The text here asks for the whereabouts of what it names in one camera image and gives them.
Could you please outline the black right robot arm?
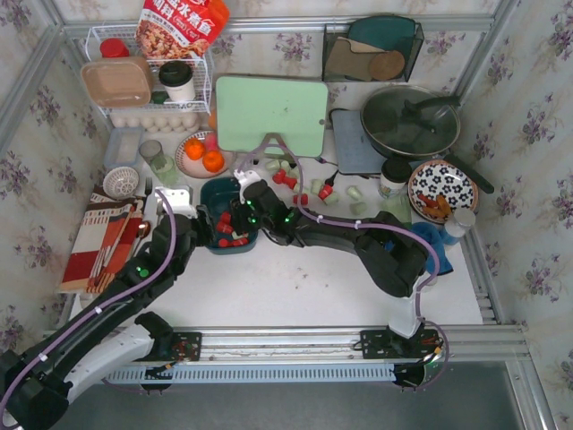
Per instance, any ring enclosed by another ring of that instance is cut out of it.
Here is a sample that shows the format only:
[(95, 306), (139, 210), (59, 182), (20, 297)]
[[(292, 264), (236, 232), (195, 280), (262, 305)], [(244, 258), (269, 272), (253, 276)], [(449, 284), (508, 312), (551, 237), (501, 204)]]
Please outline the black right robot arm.
[(357, 256), (373, 283), (394, 300), (389, 329), (410, 339), (423, 327), (420, 292), (437, 276), (440, 257), (391, 213), (356, 220), (325, 217), (305, 209), (301, 199), (287, 206), (260, 180), (240, 187), (230, 216), (240, 234), (260, 230), (276, 245), (319, 246)]

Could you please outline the teal plastic storage basket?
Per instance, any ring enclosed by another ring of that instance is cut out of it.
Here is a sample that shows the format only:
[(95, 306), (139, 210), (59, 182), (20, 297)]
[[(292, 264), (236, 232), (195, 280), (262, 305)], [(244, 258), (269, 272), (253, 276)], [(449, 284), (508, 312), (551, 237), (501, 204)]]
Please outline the teal plastic storage basket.
[[(207, 181), (201, 188), (200, 202), (205, 205), (216, 225), (221, 221), (220, 216), (227, 211), (231, 215), (231, 202), (239, 195), (240, 186), (232, 177), (213, 178)], [(234, 232), (226, 235), (217, 231), (216, 243), (207, 246), (207, 249), (216, 255), (243, 254), (252, 250), (255, 246), (257, 233), (239, 234), (233, 227)]]

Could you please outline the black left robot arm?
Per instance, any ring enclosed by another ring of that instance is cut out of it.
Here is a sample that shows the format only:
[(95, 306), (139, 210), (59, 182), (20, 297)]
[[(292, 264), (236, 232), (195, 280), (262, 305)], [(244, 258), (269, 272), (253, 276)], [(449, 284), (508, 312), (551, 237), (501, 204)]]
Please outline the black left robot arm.
[(172, 328), (146, 308), (175, 284), (195, 248), (214, 238), (204, 206), (192, 215), (169, 211), (91, 304), (23, 353), (2, 353), (2, 416), (22, 429), (49, 429), (93, 384), (166, 345)]

